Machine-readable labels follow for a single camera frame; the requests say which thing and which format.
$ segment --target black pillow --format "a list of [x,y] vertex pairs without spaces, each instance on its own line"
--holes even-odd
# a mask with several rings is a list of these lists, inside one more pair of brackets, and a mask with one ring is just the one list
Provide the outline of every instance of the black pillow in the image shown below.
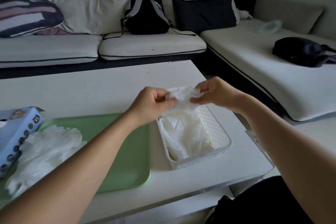
[[232,0],[171,0],[180,31],[201,32],[237,25]]

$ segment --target dark clothing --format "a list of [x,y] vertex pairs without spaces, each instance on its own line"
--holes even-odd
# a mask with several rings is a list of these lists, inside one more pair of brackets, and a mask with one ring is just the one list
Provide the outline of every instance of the dark clothing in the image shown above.
[[274,176],[245,190],[234,200],[223,196],[205,224],[313,223],[281,176]]

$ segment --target white basket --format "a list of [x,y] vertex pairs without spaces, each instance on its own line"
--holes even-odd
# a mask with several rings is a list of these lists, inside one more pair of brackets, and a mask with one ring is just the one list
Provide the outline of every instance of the white basket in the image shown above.
[[214,151],[199,157],[190,157],[182,160],[172,160],[169,156],[169,152],[165,142],[165,137],[162,134],[159,125],[159,120],[157,119],[157,125],[160,130],[160,135],[166,152],[166,157],[168,158],[173,169],[180,169],[207,160],[209,158],[213,158],[218,154],[224,153],[225,150],[229,149],[232,146],[232,140],[230,136],[227,134],[225,129],[218,122],[216,117],[213,115],[213,113],[209,110],[209,108],[206,105],[201,105],[197,107],[196,111],[198,112],[205,129],[207,130],[208,134],[211,137],[210,140],[211,145],[213,145],[215,148]]

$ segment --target black backpack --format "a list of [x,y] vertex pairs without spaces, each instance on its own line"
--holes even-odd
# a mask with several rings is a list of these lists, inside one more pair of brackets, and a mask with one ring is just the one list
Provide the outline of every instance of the black backpack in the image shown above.
[[325,63],[336,64],[336,55],[325,52],[336,50],[300,37],[286,37],[275,42],[273,54],[291,63],[306,67],[321,67]]
[[171,27],[154,0],[129,0],[125,10],[122,23],[133,35],[164,34]]

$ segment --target left hand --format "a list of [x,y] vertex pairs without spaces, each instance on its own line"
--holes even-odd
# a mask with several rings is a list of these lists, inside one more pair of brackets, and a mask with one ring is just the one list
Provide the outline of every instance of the left hand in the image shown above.
[[177,99],[174,98],[166,101],[168,94],[165,89],[145,87],[126,113],[134,118],[136,127],[152,122],[164,111],[177,104]]

